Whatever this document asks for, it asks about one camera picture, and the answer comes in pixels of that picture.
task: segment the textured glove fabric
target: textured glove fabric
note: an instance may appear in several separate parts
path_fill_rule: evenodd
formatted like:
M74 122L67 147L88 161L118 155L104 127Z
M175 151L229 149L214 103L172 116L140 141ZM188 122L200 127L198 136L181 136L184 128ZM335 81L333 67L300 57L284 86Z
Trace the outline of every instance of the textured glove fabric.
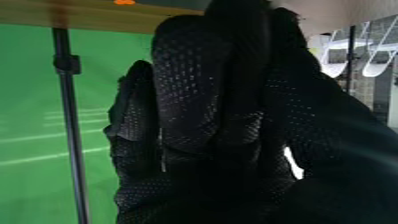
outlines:
M398 222L398 138L321 74L296 15L271 16L277 48L266 73L266 117L305 178L287 190L273 223Z

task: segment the metal pole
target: metal pole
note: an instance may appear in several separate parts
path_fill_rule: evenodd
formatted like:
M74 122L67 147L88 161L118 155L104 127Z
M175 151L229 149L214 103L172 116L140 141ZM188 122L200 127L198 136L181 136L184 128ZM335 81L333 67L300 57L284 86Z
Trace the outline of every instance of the metal pole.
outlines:
M78 73L76 72L78 61L76 57L70 55L67 29L53 28L53 46L55 46L55 68L60 78L78 223L88 224L90 220L88 220L88 203L85 192L83 154L81 154L76 99L72 88L72 75Z
M346 93L351 90L351 70L353 70L353 59L355 59L355 30L357 27L349 27L349 43L348 43L348 55L346 55Z

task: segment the orange light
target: orange light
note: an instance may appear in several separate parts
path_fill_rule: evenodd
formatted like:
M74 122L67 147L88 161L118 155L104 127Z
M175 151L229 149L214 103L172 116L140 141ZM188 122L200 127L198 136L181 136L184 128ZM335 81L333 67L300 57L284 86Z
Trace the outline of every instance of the orange light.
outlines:
M134 0L113 0L115 5L133 5Z

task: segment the white wall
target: white wall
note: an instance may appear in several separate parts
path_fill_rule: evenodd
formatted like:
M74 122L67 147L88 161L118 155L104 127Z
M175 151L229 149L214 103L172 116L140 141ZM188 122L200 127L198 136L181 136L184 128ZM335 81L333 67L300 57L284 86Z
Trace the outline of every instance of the white wall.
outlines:
M398 0L273 0L305 18L307 36L398 14Z

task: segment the green screen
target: green screen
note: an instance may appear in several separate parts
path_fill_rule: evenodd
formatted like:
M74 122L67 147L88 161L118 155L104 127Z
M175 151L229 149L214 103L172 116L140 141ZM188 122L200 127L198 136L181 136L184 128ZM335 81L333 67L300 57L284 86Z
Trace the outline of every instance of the green screen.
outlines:
M115 222L117 177L101 133L117 78L149 60L150 35L70 30L90 216ZM49 28L0 25L0 223L74 224L69 154Z

